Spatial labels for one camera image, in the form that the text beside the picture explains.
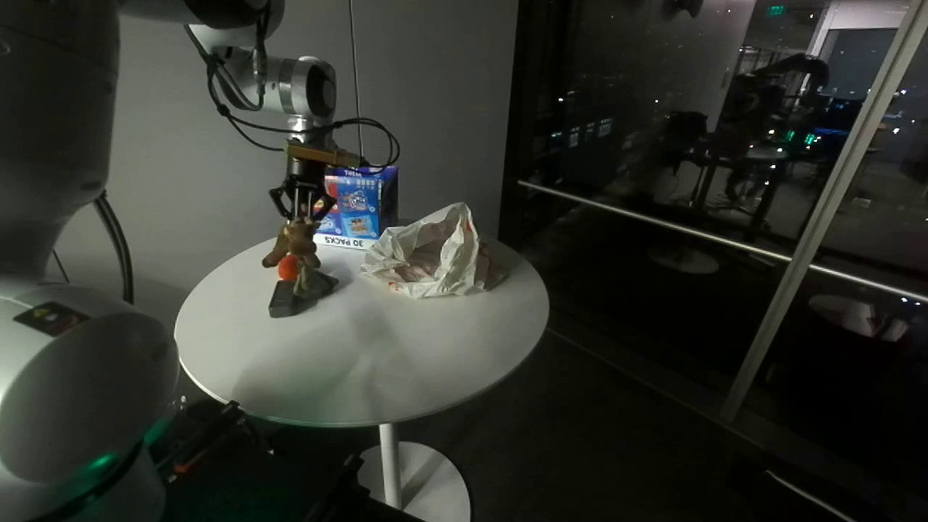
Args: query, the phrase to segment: cardboard box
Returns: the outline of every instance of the cardboard box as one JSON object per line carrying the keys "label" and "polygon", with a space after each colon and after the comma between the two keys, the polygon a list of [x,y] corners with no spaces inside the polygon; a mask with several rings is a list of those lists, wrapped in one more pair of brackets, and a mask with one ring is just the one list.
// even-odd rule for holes
{"label": "cardboard box", "polygon": [[398,169],[333,169],[326,192],[337,206],[320,224],[320,243],[369,249],[398,221]]}

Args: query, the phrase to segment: crumpled bag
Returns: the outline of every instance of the crumpled bag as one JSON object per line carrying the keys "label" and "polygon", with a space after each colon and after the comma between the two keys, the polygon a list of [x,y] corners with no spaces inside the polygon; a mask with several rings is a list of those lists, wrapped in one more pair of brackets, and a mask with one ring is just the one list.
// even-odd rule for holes
{"label": "crumpled bag", "polygon": [[417,224],[390,226],[369,249],[362,272],[410,300],[464,297],[487,291],[490,256],[472,211],[452,204]]}

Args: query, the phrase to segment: cable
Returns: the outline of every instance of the cable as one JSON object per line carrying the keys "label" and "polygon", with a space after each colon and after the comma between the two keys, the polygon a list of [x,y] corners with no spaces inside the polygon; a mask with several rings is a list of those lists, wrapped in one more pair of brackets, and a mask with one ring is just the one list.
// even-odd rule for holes
{"label": "cable", "polygon": [[136,303],[136,275],[133,275],[133,256],[129,249],[129,240],[126,240],[126,232],[119,226],[119,219],[108,200],[108,192],[101,192],[95,200],[94,200],[100,219],[104,221],[108,226],[108,236],[114,240],[114,249],[116,249],[116,258],[119,258],[119,275],[123,275],[123,303],[133,304]]}
{"label": "cable", "polygon": [[58,266],[62,279],[69,284],[69,275],[66,275],[66,269],[65,269],[65,265],[62,265],[58,249],[53,249],[53,258],[55,258],[55,266]]}
{"label": "cable", "polygon": [[277,149],[277,145],[265,145],[265,143],[259,143],[259,139],[252,139],[240,126],[245,126],[245,120],[237,120],[224,103],[221,103],[221,97],[219,97],[219,90],[216,90],[216,61],[210,61],[207,65],[207,94],[210,94],[210,98],[211,98],[211,104],[216,104],[216,110],[232,126],[232,132],[240,136],[240,139],[246,139],[249,145],[256,145],[256,149],[262,149],[262,150],[285,150],[285,149]]}
{"label": "cable", "polygon": [[[259,13],[256,18],[256,52],[259,52],[259,78],[265,78],[265,65],[268,65],[268,50],[265,50],[265,39],[268,39],[268,27],[271,27],[271,3]],[[232,114],[232,108],[221,98],[219,94],[219,78],[221,78],[221,88],[227,90],[224,97],[230,98],[230,94],[245,103],[245,110],[262,110],[265,108],[265,82],[259,82],[259,104],[249,103],[245,97],[245,90],[237,88],[237,82],[230,76],[230,69],[224,66],[221,58],[210,55],[203,50],[203,45],[197,42],[197,36],[185,27],[188,39],[195,42],[203,65],[207,65],[207,94],[216,104],[216,110],[232,126],[232,132],[246,139],[249,145],[262,149],[262,150],[285,150],[285,149],[277,149],[277,145],[265,145],[259,143],[256,136],[249,136],[245,127],[249,132],[262,132],[262,133],[285,133],[285,136],[293,136],[293,133],[320,133],[326,139],[333,139],[333,132],[339,127],[348,127],[348,126],[358,126],[358,127],[378,127],[384,136],[385,136],[385,163],[384,166],[394,166],[400,161],[400,139],[378,120],[371,117],[355,117],[355,120],[339,120],[339,121],[330,121],[330,126],[322,126],[322,127],[307,127],[307,132],[293,132],[293,127],[277,127],[277,126],[259,126],[259,121],[249,121],[249,120],[240,120]]]}

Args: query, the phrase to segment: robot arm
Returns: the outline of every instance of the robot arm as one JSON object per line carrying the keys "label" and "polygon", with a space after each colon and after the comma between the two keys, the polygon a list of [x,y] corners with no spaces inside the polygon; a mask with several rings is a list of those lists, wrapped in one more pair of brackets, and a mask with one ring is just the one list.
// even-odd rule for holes
{"label": "robot arm", "polygon": [[45,281],[58,232],[108,182],[119,8],[201,21],[192,33],[240,104],[333,114],[330,66],[262,52],[252,66],[256,23],[271,36],[282,0],[0,3],[0,520],[161,516],[140,445],[174,397],[174,340],[123,303]]}

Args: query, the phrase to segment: small toy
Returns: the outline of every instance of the small toy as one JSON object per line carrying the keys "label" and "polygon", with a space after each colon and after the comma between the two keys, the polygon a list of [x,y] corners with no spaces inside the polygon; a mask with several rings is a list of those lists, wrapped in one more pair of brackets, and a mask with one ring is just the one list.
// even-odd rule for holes
{"label": "small toy", "polygon": [[265,266],[277,266],[282,279],[271,300],[271,317],[297,317],[337,287],[337,279],[320,269],[313,236],[337,204],[326,195],[326,172],[345,163],[352,161],[326,149],[303,143],[288,145],[288,178],[271,192],[271,200],[288,224],[271,256],[262,261]]}

